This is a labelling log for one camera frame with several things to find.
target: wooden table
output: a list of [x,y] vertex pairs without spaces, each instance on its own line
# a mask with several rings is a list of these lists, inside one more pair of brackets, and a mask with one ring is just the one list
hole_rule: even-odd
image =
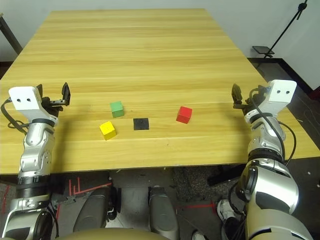
[[[251,133],[231,88],[239,84],[247,98],[266,84],[203,9],[52,12],[1,80],[1,101],[11,87],[38,84],[59,99],[64,82],[71,103],[56,127],[54,173],[245,163]],[[112,118],[115,101],[125,116]],[[180,106],[193,109],[188,124],[176,122]],[[149,118],[150,130],[134,131],[133,118]],[[24,136],[0,120],[0,173],[17,173]],[[319,156],[287,109],[279,120],[296,133],[295,158]],[[117,136],[105,141],[107,121]]]

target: floor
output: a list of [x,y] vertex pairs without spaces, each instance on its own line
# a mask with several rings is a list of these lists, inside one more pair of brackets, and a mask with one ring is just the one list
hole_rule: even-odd
[[[290,79],[276,63],[263,63],[258,71],[266,79]],[[304,127],[315,144],[320,148],[320,103],[310,100],[297,87],[288,108]],[[148,187],[159,185],[165,188],[177,212],[181,240],[190,240],[192,232],[197,229],[209,240],[220,239],[221,222],[215,212],[215,204],[226,198],[230,186],[235,180],[230,179],[213,187],[207,185],[207,177],[216,175],[221,168],[230,166],[199,166],[178,168],[147,168],[111,171],[110,177],[116,188],[122,189],[121,213],[116,220],[106,227],[137,228],[148,230]],[[294,215],[300,219],[314,236],[319,234],[320,226],[320,158],[292,161],[289,166],[300,189],[300,203]],[[0,184],[1,205],[7,186]],[[10,187],[6,195],[6,206],[14,197],[15,188]],[[88,196],[68,199],[60,205],[60,236],[72,232],[77,215]],[[237,205],[241,202],[232,196]],[[3,226],[5,214],[2,214],[0,226]]]

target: black stand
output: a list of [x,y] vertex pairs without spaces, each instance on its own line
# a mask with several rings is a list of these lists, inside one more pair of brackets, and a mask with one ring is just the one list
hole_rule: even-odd
[[220,169],[219,175],[210,176],[207,178],[206,181],[210,187],[217,185],[217,184],[225,183],[229,180],[233,180],[233,179],[240,177],[241,173],[243,172],[245,167],[246,167],[245,164],[240,164],[240,165],[235,166],[227,171],[223,171]]
[[0,13],[0,31],[3,33],[5,38],[8,40],[8,42],[13,47],[14,51],[19,54],[22,51],[22,46],[16,39],[13,32],[10,30],[9,26],[7,25],[6,21],[2,17],[2,14]]
[[285,34],[285,32],[288,30],[288,28],[290,27],[290,25],[294,22],[295,19],[299,20],[303,10],[305,10],[307,8],[307,1],[308,0],[305,0],[304,2],[300,3],[299,6],[298,6],[298,10],[297,12],[295,13],[295,15],[293,16],[293,18],[291,19],[291,21],[288,23],[288,25],[285,27],[285,29],[283,30],[283,32],[280,34],[280,36],[277,38],[277,40],[275,40],[274,44],[272,45],[271,48],[269,48],[269,50],[264,54],[264,59],[267,58],[267,57],[270,57],[272,58],[272,55],[271,54],[274,54],[274,52],[272,51],[274,49],[274,47],[277,45],[277,43],[279,42],[279,40],[282,38],[282,36]]

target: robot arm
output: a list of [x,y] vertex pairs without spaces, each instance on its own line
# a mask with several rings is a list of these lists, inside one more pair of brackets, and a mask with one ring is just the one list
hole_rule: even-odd
[[237,196],[246,202],[248,240],[312,239],[306,227],[291,216],[299,190],[286,166],[286,136],[276,118],[290,103],[296,85],[294,81],[273,80],[268,87],[256,88],[256,95],[251,96],[251,91],[247,105],[242,104],[239,86],[232,88],[233,107],[242,109],[252,132],[248,163],[236,187]]
[[[54,127],[58,124],[58,114],[62,105],[69,105],[68,84],[62,88],[63,98],[50,101],[42,97],[42,86],[13,87],[10,98],[1,106],[4,116],[25,134],[24,151],[20,159],[16,198],[11,202],[4,226],[3,238],[34,240],[50,239],[52,232],[52,212],[49,210],[52,150],[54,147]],[[15,109],[27,119],[27,124],[19,125],[6,111],[5,104],[12,102]]]

